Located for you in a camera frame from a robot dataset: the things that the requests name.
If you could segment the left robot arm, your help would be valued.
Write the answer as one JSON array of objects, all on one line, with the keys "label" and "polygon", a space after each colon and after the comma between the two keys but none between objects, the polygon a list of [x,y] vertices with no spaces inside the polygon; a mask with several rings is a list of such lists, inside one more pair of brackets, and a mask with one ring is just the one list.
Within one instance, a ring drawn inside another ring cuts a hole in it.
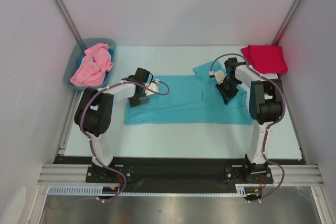
[{"label": "left robot arm", "polygon": [[153,74],[142,68],[137,68],[134,75],[123,78],[111,87],[84,89],[74,122],[89,139],[92,162],[99,166],[97,174],[103,181],[110,182],[116,175],[116,169],[110,165],[112,150],[107,141],[101,138],[111,124],[113,106],[123,100],[128,100],[132,108],[149,103],[148,96],[158,90]]}]

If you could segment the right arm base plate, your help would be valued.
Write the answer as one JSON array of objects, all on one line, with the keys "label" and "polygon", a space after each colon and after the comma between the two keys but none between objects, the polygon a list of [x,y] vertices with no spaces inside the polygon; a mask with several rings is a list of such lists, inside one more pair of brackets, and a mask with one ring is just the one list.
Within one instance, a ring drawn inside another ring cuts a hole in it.
[{"label": "right arm base plate", "polygon": [[273,184],[274,179],[267,163],[260,165],[243,164],[230,166],[224,170],[225,181],[228,184]]}]

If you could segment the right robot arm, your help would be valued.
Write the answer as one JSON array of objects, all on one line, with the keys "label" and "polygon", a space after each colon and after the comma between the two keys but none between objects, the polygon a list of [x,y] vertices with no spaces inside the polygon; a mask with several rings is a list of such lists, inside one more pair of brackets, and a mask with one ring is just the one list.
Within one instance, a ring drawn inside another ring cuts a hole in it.
[{"label": "right robot arm", "polygon": [[268,141],[275,124],[285,115],[286,102],[282,82],[276,77],[266,76],[247,61],[239,62],[235,57],[224,62],[225,71],[214,71],[211,65],[209,76],[217,82],[224,104],[229,104],[238,94],[241,84],[249,88],[248,111],[254,120],[254,128],[249,150],[245,156],[246,167],[242,169],[243,179],[254,183],[271,163],[267,158]]}]

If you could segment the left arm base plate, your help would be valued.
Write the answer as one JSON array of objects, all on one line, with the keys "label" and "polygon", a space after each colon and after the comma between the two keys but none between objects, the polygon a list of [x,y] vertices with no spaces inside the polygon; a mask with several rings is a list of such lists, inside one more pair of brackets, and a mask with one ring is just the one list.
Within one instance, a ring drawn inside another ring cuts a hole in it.
[{"label": "left arm base plate", "polygon": [[132,183],[135,164],[127,158],[115,158],[109,165],[118,173],[97,165],[93,161],[89,163],[86,173],[86,183],[110,184],[110,183]]}]

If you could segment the turquoise t shirt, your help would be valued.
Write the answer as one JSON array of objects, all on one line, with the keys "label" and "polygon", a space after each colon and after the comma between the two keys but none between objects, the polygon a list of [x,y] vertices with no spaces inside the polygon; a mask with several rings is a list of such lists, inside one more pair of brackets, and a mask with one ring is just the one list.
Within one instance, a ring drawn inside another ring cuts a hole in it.
[{"label": "turquoise t shirt", "polygon": [[136,107],[125,106],[124,124],[215,123],[251,125],[246,105],[247,92],[238,94],[225,104],[209,71],[222,70],[219,62],[208,62],[193,69],[193,75],[157,76],[159,87],[169,86],[168,95],[153,94],[150,102]]}]

